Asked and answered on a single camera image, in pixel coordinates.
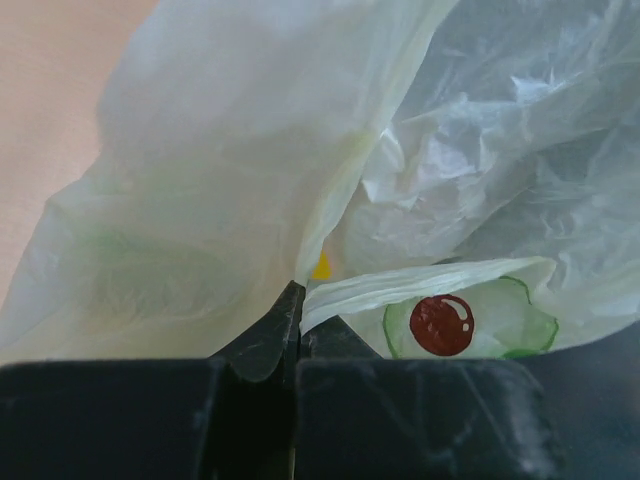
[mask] translucent plastic bag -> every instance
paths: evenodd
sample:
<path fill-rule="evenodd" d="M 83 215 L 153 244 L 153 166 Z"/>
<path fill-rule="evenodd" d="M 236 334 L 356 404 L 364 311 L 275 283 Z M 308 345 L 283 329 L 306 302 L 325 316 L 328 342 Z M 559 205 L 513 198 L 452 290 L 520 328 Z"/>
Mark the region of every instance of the translucent plastic bag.
<path fill-rule="evenodd" d="M 161 0 L 47 203 L 0 361 L 206 356 L 306 281 L 454 0 Z"/>
<path fill-rule="evenodd" d="M 311 292 L 304 328 L 341 314 L 385 355 L 517 356 L 636 320 L 639 20 L 637 1 L 461 1 L 327 241 L 346 280 Z"/>

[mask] crumpled plastic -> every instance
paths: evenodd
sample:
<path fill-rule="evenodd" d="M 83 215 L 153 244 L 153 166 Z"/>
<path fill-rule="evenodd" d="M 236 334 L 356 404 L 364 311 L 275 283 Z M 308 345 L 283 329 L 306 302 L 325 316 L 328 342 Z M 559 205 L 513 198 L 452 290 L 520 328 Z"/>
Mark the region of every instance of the crumpled plastic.
<path fill-rule="evenodd" d="M 161 0 L 0 312 L 0 362 L 199 357 L 305 282 L 454 0 Z"/>
<path fill-rule="evenodd" d="M 475 319 L 459 356 L 508 356 L 526 338 L 500 329 L 524 331 L 526 297 L 505 310 L 509 302 L 468 291 L 490 292 L 501 276 L 526 280 L 530 303 L 557 319 L 552 344 L 534 352 L 635 321 L 639 20 L 640 4 L 626 0 L 461 1 L 327 240 L 342 281 L 310 293 L 303 330 L 342 314 L 384 355 L 429 357 L 409 311 L 390 338 L 389 305 L 471 296 L 472 310 L 493 305 L 493 320 Z M 509 266 L 518 259 L 547 272 Z M 483 337 L 495 345 L 479 347 Z"/>

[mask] dark red circle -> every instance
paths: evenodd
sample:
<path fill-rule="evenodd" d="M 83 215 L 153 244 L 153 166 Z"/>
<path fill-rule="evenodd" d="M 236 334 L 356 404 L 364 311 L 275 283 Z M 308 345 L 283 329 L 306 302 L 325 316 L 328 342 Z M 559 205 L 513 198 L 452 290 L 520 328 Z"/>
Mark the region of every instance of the dark red circle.
<path fill-rule="evenodd" d="M 460 318 L 456 309 L 444 300 L 464 308 L 467 318 Z M 454 295 L 423 298 L 411 312 L 409 320 L 411 333 L 420 346 L 440 357 L 463 352 L 471 343 L 474 327 L 471 307 Z"/>

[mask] green outline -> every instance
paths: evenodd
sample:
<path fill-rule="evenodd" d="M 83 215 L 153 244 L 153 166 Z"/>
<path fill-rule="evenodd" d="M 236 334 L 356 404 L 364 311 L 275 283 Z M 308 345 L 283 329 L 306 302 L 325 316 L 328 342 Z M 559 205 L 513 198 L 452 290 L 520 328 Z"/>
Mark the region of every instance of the green outline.
<path fill-rule="evenodd" d="M 397 359 L 397 358 L 400 358 L 400 355 L 398 355 L 396 347 L 394 347 L 393 344 L 391 343 L 391 337 L 389 337 L 389 330 L 387 329 L 387 321 L 389 320 L 387 318 L 387 310 L 389 310 L 389 307 L 391 305 L 387 305 L 387 307 L 384 309 L 384 315 L 382 316 L 382 330 L 384 330 L 384 338 L 387 341 L 387 347 L 389 347 L 391 358 Z"/>
<path fill-rule="evenodd" d="M 512 277 L 510 275 L 502 275 L 501 277 L 498 277 L 498 279 L 499 280 L 511 280 L 511 281 L 517 283 L 518 285 L 520 285 L 521 287 L 523 287 L 525 295 L 527 296 L 527 303 L 529 303 L 529 305 L 533 306 L 533 303 L 531 303 L 531 292 L 529 291 L 529 285 L 527 285 L 525 282 L 523 282 L 519 278 Z M 551 317 L 551 318 L 553 318 L 553 325 L 554 325 L 555 328 L 553 330 L 553 333 L 549 337 L 549 340 L 547 340 L 547 343 L 545 343 L 542 347 L 540 347 L 539 350 L 529 350 L 529 349 L 526 349 L 526 348 L 516 348 L 516 349 L 513 349 L 513 350 L 509 350 L 507 353 L 503 354 L 502 358 L 527 357 L 527 356 L 530 356 L 530 355 L 536 355 L 536 354 L 541 353 L 541 352 L 548 352 L 549 349 L 553 346 L 553 342 L 556 341 L 556 336 L 558 335 L 558 331 L 560 330 L 560 323 L 558 322 L 558 319 L 556 317 Z"/>

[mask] white plastic bag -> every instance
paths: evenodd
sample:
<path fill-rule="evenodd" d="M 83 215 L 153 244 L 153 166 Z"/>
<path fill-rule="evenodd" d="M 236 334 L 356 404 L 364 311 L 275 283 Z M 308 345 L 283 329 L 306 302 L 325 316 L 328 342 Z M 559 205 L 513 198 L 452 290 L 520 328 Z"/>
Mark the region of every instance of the white plastic bag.
<path fill-rule="evenodd" d="M 341 314 L 390 356 L 447 335 L 447 356 L 513 356 L 636 320 L 639 21 L 631 0 L 461 1 L 327 241 L 346 280 L 311 292 L 305 330 Z"/>
<path fill-rule="evenodd" d="M 161 0 L 47 203 L 0 362 L 214 353 L 306 281 L 455 0 Z"/>

